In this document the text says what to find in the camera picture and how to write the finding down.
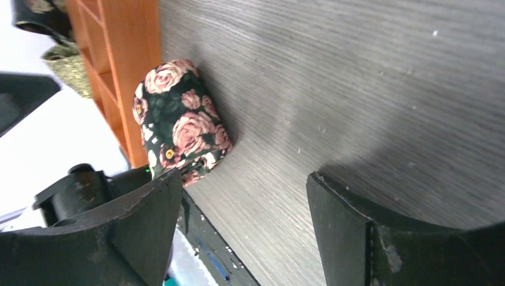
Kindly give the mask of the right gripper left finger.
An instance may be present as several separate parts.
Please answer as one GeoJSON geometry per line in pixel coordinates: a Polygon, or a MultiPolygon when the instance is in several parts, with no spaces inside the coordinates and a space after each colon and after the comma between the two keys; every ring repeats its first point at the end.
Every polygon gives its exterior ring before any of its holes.
{"type": "Polygon", "coordinates": [[[45,228],[1,233],[2,285],[162,285],[182,202],[170,170],[45,228]]]}

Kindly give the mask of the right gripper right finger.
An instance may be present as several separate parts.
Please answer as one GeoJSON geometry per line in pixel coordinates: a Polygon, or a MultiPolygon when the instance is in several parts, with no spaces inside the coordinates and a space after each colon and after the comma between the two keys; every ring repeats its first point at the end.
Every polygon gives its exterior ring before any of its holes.
{"type": "Polygon", "coordinates": [[[306,191],[328,285],[504,284],[504,223],[465,230],[413,219],[318,172],[306,191]]]}

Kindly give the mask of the black pink floral tie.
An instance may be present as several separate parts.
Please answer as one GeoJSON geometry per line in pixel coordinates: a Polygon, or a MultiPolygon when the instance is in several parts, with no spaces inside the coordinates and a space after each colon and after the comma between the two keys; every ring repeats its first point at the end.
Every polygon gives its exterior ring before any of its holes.
{"type": "Polygon", "coordinates": [[[178,169],[188,187],[232,151],[232,140],[189,60],[150,70],[136,88],[132,113],[153,178],[178,169]]]}

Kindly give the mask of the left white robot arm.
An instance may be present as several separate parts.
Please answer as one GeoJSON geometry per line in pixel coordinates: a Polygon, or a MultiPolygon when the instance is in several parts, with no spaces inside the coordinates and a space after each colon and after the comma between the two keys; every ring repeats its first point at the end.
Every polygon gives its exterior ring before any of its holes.
{"type": "Polygon", "coordinates": [[[127,168],[91,100],[50,76],[1,74],[1,210],[58,225],[150,179],[145,166],[127,168]]]}

